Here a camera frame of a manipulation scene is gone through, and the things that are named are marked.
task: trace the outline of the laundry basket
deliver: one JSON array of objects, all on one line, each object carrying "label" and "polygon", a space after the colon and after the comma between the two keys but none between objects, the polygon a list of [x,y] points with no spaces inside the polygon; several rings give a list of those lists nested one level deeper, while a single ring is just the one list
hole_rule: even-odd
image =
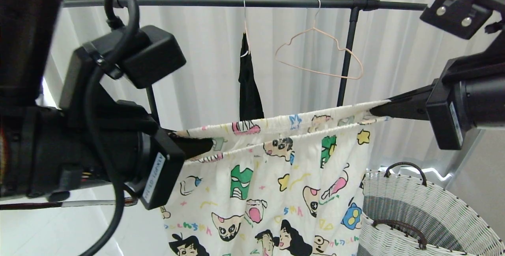
[{"label": "laundry basket", "polygon": [[[391,174],[399,165],[417,168],[422,179]],[[363,188],[358,256],[505,254],[505,245],[486,222],[460,198],[428,182],[415,164],[370,170]]]}]

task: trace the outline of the brown basket handle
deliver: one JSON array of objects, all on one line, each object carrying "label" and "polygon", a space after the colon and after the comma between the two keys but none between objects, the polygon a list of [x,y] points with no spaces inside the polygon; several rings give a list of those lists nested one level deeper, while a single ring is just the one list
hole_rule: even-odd
[{"label": "brown basket handle", "polygon": [[419,229],[416,229],[415,227],[413,227],[409,224],[406,224],[405,222],[399,222],[398,220],[374,220],[374,222],[372,223],[372,226],[376,227],[377,225],[380,225],[380,224],[396,225],[396,226],[400,226],[400,227],[403,227],[403,228],[406,228],[406,229],[409,229],[409,230],[415,232],[415,234],[417,234],[417,236],[419,237],[419,240],[418,240],[419,249],[426,250],[426,245],[428,244],[428,240],[426,239],[426,236],[424,236],[424,234]]},{"label": "brown basket handle", "polygon": [[408,165],[408,166],[412,166],[413,168],[417,169],[419,171],[419,174],[421,174],[421,178],[422,178],[422,181],[423,181],[423,185],[424,186],[428,186],[428,182],[426,181],[426,175],[424,174],[424,172],[421,170],[421,168],[413,163],[410,163],[408,161],[402,161],[400,163],[395,163],[395,164],[392,164],[390,165],[387,169],[386,169],[386,173],[384,174],[384,177],[389,177],[391,176],[391,173],[389,172],[389,170],[391,170],[393,167],[396,167],[396,166],[399,166],[399,165]]}]

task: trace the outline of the white curtain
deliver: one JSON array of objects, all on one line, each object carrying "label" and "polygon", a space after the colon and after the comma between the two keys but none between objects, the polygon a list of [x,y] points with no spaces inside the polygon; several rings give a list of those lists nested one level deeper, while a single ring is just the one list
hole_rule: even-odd
[{"label": "white curtain", "polygon": [[[428,3],[431,0],[382,1]],[[274,52],[281,44],[312,26],[316,11],[302,8],[247,9],[254,76],[265,116],[295,114],[336,105],[338,78],[300,71],[274,60]],[[116,10],[116,13],[127,20],[126,10]],[[317,25],[339,38],[344,46],[349,15],[348,9],[323,9]],[[384,99],[428,85],[440,75],[448,59],[482,51],[494,38],[480,30],[474,38],[465,41],[421,22],[420,15],[420,11],[402,10],[359,13],[353,51],[361,58],[365,75],[361,80],[348,81],[344,105]],[[154,85],[162,126],[179,130],[237,121],[243,9],[141,7],[140,18],[141,26],[153,24],[173,33],[187,59],[186,66]],[[108,33],[105,19],[102,7],[61,11],[45,74],[56,103],[72,50]],[[497,19],[498,16],[493,15],[490,22]],[[331,39],[308,33],[297,38],[292,46],[285,47],[280,56],[296,65],[340,74],[344,53],[336,50]],[[350,75],[358,74],[359,66],[351,60]],[[145,91],[135,89],[127,80],[113,82],[104,79],[103,85],[115,99],[133,100],[148,108]],[[371,168],[397,161],[413,161],[422,168],[434,168],[444,177],[455,160],[454,152],[438,149],[427,121],[394,119],[381,125],[378,135]],[[428,177],[440,184],[447,182],[433,172]],[[107,191],[103,196],[112,195]],[[122,236],[131,233],[134,232],[126,233],[124,227],[119,231]],[[126,236],[122,240],[116,237],[119,250],[109,249],[109,253],[122,251],[125,255],[139,255],[146,249],[154,249],[155,252],[148,254],[172,255],[166,243],[159,248],[159,243],[150,242],[146,236],[150,234],[135,235],[144,241],[135,241],[132,245],[132,237]]]}]

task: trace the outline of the horizontal black bar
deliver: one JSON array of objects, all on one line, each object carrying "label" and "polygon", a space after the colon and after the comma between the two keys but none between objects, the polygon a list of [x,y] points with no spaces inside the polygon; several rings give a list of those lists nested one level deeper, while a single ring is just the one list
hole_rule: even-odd
[{"label": "horizontal black bar", "polygon": [[[244,0],[137,0],[140,6],[244,6]],[[121,6],[125,0],[119,0]],[[63,7],[103,6],[103,0],[66,0]],[[247,7],[301,7],[318,8],[317,0],[245,0]],[[321,8],[370,8],[367,0],[321,0]],[[424,10],[424,3],[377,1],[373,8]]]}]

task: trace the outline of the cartoon print shorts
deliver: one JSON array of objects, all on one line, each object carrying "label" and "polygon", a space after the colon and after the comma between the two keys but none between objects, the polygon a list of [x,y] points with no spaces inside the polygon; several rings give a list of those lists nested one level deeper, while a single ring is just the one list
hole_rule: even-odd
[{"label": "cartoon print shorts", "polygon": [[213,138],[161,208],[174,255],[357,253],[375,117],[387,101],[177,132]]}]

